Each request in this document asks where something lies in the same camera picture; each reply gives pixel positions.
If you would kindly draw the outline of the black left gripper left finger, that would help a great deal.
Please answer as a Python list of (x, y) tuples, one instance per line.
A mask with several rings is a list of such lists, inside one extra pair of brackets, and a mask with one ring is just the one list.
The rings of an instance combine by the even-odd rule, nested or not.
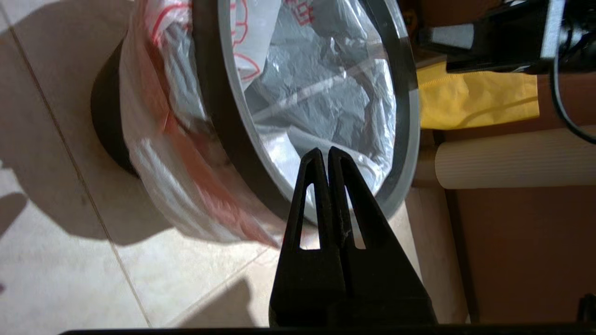
[[(319, 249), (300, 247), (310, 185), (315, 191)], [(270, 298), (270, 325), (328, 326), (334, 305), (344, 297), (330, 191), (322, 152), (316, 148), (301, 159)]]

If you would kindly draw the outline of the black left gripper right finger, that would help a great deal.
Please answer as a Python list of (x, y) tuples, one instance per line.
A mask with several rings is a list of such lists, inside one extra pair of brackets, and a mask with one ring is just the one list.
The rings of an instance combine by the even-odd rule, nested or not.
[(335, 240), (346, 297), (335, 307), (345, 326), (428, 326), (432, 301), (354, 160), (328, 154)]

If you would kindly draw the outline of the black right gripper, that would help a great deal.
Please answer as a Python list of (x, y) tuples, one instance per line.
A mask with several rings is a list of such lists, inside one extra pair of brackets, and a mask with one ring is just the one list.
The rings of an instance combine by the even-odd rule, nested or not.
[(565, 73), (596, 69), (596, 2), (548, 0), (492, 9), (465, 24), (424, 27), (419, 46), (446, 57), (450, 74), (544, 74), (545, 63)]

